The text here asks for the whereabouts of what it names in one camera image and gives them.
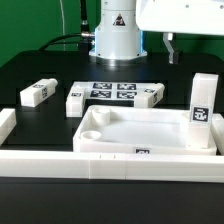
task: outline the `black table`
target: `black table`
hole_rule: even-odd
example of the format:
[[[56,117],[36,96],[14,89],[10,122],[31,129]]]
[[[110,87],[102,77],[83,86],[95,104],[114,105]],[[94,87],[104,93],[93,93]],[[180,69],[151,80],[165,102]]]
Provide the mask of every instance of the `black table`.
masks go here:
[[[27,51],[0,69],[0,110],[16,108],[17,126],[4,149],[72,151],[81,118],[66,118],[74,81],[160,82],[158,108],[189,109],[196,72],[219,74],[214,112],[224,113],[224,62],[208,54],[168,54],[146,64],[107,67],[76,52]],[[19,92],[42,78],[56,78],[56,93],[36,108],[20,106]],[[102,101],[87,101],[86,108]],[[130,102],[106,102],[132,106]],[[0,178],[0,223],[224,223],[224,185],[164,181]]]

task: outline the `white block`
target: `white block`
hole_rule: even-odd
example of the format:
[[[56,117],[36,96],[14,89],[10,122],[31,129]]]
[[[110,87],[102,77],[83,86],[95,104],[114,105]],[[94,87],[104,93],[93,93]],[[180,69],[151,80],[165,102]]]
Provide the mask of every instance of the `white block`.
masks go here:
[[[224,181],[221,156],[127,155],[127,180]]]
[[[36,107],[55,93],[56,79],[41,79],[20,92],[21,105]]]
[[[208,148],[218,75],[197,73],[193,80],[187,147]]]
[[[91,153],[89,159],[90,179],[125,179],[125,154]]]
[[[165,87],[163,84],[150,84],[144,92],[138,93],[134,98],[134,107],[136,108],[152,108],[162,98]]]
[[[220,114],[213,115],[211,131],[220,153],[224,155],[224,119]]]
[[[0,176],[89,178],[89,154],[1,150]]]
[[[15,109],[3,109],[0,113],[0,146],[16,125]]]
[[[66,117],[82,117],[85,104],[85,88],[72,86],[66,101]]]

